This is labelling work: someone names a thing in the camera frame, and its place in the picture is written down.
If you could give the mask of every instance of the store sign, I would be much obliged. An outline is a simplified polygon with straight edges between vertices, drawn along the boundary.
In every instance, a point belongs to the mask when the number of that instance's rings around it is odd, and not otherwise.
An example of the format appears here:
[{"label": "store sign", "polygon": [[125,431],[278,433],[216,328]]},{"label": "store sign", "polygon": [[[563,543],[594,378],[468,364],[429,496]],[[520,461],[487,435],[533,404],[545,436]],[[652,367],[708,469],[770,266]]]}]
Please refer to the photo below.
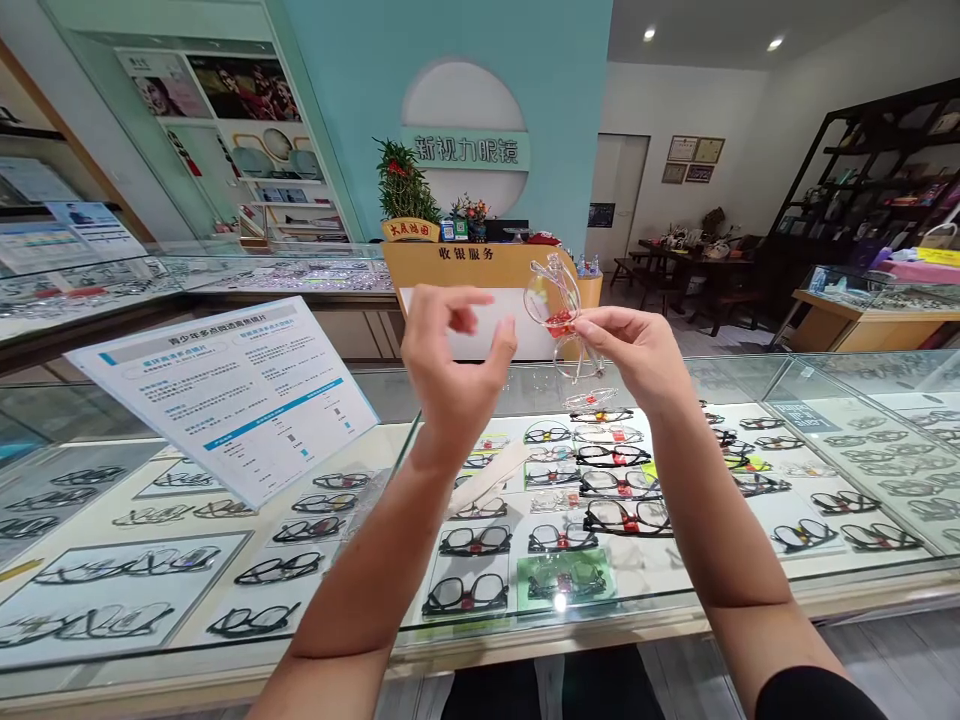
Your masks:
[{"label": "store sign", "polygon": [[530,136],[525,132],[405,127],[401,139],[422,168],[530,169]]}]

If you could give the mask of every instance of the forearm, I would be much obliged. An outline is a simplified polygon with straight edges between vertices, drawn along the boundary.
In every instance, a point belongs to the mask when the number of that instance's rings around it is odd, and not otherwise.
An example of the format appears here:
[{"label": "forearm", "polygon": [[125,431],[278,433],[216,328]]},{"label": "forearm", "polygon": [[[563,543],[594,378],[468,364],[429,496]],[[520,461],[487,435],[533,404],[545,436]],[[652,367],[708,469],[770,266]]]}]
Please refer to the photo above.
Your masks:
[{"label": "forearm", "polygon": [[670,522],[700,601],[708,607],[789,602],[773,546],[723,461],[692,392],[647,414]]},{"label": "forearm", "polygon": [[421,429],[397,476],[317,590],[291,655],[333,658],[392,647],[467,453],[451,452],[432,428]]}]

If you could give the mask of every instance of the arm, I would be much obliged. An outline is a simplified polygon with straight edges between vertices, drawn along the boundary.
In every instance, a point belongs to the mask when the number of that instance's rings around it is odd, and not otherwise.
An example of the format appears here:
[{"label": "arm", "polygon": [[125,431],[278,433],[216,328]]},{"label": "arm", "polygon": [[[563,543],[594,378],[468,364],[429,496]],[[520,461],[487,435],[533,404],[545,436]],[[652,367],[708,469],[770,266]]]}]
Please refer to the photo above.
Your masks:
[{"label": "arm", "polygon": [[434,550],[453,480],[493,415],[516,351],[508,320],[484,364],[453,361],[447,327],[473,334],[477,320],[470,306],[492,301],[475,288],[417,287],[403,359],[423,427],[317,590],[251,720],[373,717],[397,629]]},{"label": "arm", "polygon": [[846,677],[794,601],[773,546],[731,482],[669,324],[659,315],[605,307],[585,311],[576,330],[616,363],[650,421],[677,546],[748,717],[780,670],[811,665]]}]

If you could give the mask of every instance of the finger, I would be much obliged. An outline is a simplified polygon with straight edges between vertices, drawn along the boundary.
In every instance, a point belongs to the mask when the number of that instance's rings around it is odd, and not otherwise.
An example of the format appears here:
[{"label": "finger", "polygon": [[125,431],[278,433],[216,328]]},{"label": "finger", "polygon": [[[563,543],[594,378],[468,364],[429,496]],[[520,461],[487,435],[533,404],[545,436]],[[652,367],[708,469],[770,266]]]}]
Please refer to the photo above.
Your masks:
[{"label": "finger", "polygon": [[516,321],[513,315],[507,315],[497,323],[490,345],[490,354],[483,363],[485,371],[498,382],[505,382],[510,361],[517,353]]}]

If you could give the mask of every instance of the black sleeve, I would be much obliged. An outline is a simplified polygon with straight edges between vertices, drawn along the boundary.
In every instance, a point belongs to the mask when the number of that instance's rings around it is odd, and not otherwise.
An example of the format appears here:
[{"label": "black sleeve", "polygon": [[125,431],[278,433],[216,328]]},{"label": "black sleeve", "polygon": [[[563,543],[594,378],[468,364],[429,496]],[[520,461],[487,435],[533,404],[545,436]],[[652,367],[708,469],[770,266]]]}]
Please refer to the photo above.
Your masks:
[{"label": "black sleeve", "polygon": [[846,678],[818,667],[781,670],[760,690],[756,720],[886,720]]}]

